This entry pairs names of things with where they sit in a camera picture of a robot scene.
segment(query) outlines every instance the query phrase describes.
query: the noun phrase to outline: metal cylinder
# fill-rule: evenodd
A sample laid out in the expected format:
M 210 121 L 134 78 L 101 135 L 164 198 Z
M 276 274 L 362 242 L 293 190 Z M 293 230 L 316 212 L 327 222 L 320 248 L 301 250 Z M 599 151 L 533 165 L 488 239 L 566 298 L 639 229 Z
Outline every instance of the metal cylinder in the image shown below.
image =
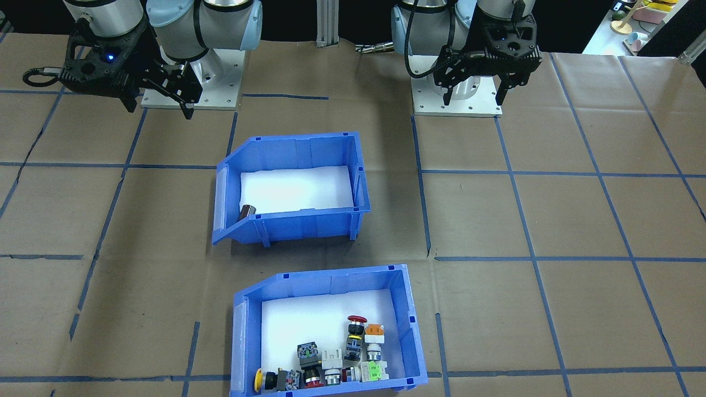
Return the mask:
M 204 3 L 216 7 L 235 7 L 248 3 L 252 0 L 203 0 Z
M 513 1 L 499 1 L 499 0 L 478 0 L 478 7 L 486 14 L 495 17 L 497 19 L 510 19 L 513 16 L 513 9 L 515 8 L 515 0 Z M 524 16 L 528 16 L 532 13 L 532 8 L 534 7 L 534 0 L 525 0 L 525 12 Z
M 140 23 L 145 11 L 140 0 L 64 0 L 73 19 L 88 14 L 90 28 L 98 37 L 124 35 Z
M 325 370 L 323 377 L 326 380 L 326 386 L 341 384 L 341 370 L 338 368 Z
M 404 53 L 405 35 L 411 11 L 403 7 L 393 8 L 393 41 L 395 51 Z M 458 20 L 453 21 L 453 48 L 460 49 L 466 43 L 468 29 Z M 412 20 L 412 31 L 409 34 L 410 55 L 439 55 L 441 47 L 448 42 L 449 11 L 446 7 L 438 8 L 438 12 L 422 13 L 416 11 Z
M 414 5 L 414 0 L 402 0 L 402 3 L 413 6 Z M 443 7 L 447 3 L 447 0 L 419 0 L 417 2 L 417 7 L 424 7 L 424 8 L 434 8 L 434 7 Z
M 259 1 L 250 0 L 232 6 L 203 4 L 199 7 L 198 12 L 199 28 L 203 42 L 208 48 L 253 49 L 242 48 L 249 47 L 244 45 L 246 29 L 249 24 L 251 26 L 254 24 L 257 29 L 257 39 L 260 38 L 262 8 Z
M 158 26 L 155 24 L 156 18 L 152 18 L 152 13 L 157 11 L 156 6 L 151 6 L 148 3 L 148 15 L 150 22 L 157 33 L 157 41 L 162 46 L 164 53 L 178 61 L 199 59 L 206 52 L 206 48 L 199 44 L 196 38 L 196 31 L 193 28 L 193 9 L 189 7 L 175 21 L 166 25 Z

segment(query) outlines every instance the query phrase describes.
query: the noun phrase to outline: white foam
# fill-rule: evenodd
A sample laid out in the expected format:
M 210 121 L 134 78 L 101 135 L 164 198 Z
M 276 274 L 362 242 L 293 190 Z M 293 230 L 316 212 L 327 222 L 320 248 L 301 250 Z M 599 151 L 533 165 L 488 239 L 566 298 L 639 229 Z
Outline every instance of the white foam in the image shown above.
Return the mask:
M 249 204 L 260 214 L 353 206 L 351 181 L 345 165 L 243 172 L 240 182 L 240 208 Z

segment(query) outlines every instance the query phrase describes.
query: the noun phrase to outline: blue storage bin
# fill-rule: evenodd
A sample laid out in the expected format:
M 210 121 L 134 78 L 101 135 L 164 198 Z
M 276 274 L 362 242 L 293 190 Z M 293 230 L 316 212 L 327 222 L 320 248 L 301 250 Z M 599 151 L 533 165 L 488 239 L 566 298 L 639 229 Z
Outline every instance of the blue storage bin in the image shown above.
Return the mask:
M 346 166 L 353 206 L 301 209 L 281 213 L 240 215 L 241 173 Z M 363 214 L 370 212 L 363 152 L 357 132 L 253 137 L 226 157 L 216 169 L 213 244 L 230 237 L 241 243 L 309 237 L 348 236 L 356 239 Z
M 426 373 L 424 350 L 421 345 L 407 265 L 397 264 L 281 273 L 235 294 L 230 397 L 259 396 L 260 394 L 255 392 L 253 381 L 256 372 L 261 367 L 264 372 L 277 371 L 275 365 L 281 366 L 285 370 L 298 369 L 298 367 L 287 367 L 295 360 L 297 343 L 316 341 L 321 337 L 322 330 L 320 328 L 327 325 L 321 324 L 320 317 L 325 316 L 327 312 L 341 310 L 340 305 L 337 308 L 335 300 L 340 301 L 350 295 L 361 293 L 384 296 L 391 306 L 381 308 L 381 311 L 389 310 L 394 318 L 390 323 L 384 324 L 383 359 L 388 360 L 390 378 L 370 382 L 343 382 L 335 386 L 294 391 L 262 391 L 263 395 L 272 397 L 329 396 L 338 393 L 388 388 L 403 391 L 413 389 L 419 384 L 428 383 L 429 378 Z M 319 299 L 325 306 L 312 307 L 305 304 L 303 307 L 296 307 L 297 302 L 300 304 L 308 302 L 302 299 Z M 280 304 L 280 307 L 286 307 L 285 315 L 291 316 L 291 311 L 295 311 L 295 316 L 305 316 L 307 312 L 314 313 L 309 320 L 302 318 L 300 324 L 290 324 L 286 328 L 269 330 L 266 324 L 271 324 L 268 317 L 273 316 L 271 310 L 269 312 L 265 310 L 266 305 L 269 304 Z M 364 313 L 348 313 L 346 315 L 350 314 L 364 315 Z M 347 329 L 347 322 L 340 328 L 343 332 L 342 335 L 345 335 L 347 332 L 343 328 Z M 270 333 L 270 336 L 277 335 L 278 338 L 264 338 L 265 334 Z M 263 339 L 265 339 L 265 349 L 271 350 L 270 345 L 282 343 L 278 339 L 287 339 L 290 334 L 295 333 L 301 335 L 287 340 L 284 348 L 276 348 L 277 352 L 281 351 L 281 360 L 276 360 L 276 364 L 270 363 L 270 366 L 273 367 L 263 367 L 261 362 L 264 357 Z M 317 342 L 320 350 L 340 348 L 345 343 L 345 337 L 338 343 L 339 345 L 326 346 Z

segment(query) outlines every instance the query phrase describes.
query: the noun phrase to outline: bin label slot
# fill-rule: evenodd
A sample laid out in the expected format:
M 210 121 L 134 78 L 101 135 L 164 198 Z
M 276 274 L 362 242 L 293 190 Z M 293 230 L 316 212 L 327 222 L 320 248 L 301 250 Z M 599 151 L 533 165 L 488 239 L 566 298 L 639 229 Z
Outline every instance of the bin label slot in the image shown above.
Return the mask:
M 246 303 L 243 302 L 233 308 L 232 386 L 241 393 L 245 393 Z
M 225 185 L 228 180 L 228 167 L 223 167 L 216 176 L 216 197 L 213 206 L 213 229 L 225 229 Z

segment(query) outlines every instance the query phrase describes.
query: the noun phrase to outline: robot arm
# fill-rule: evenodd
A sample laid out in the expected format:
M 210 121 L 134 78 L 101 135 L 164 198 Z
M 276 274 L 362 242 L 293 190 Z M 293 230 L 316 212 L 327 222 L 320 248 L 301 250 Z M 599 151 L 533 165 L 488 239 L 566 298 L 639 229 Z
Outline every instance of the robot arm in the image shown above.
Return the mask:
M 395 49 L 405 55 L 411 77 L 433 75 L 445 105 L 454 87 L 474 76 L 500 77 L 496 103 L 502 105 L 508 90 L 526 85 L 542 62 L 533 6 L 534 0 L 402 0 L 393 9 Z M 438 58 L 415 73 L 412 53 Z
M 173 99 L 187 119 L 206 88 L 224 83 L 213 48 L 255 49 L 262 27 L 260 0 L 149 0 L 146 12 L 140 0 L 64 4 L 76 20 L 64 65 L 30 69 L 25 83 L 58 81 L 77 93 L 118 98 L 130 112 L 140 89 L 149 88 Z

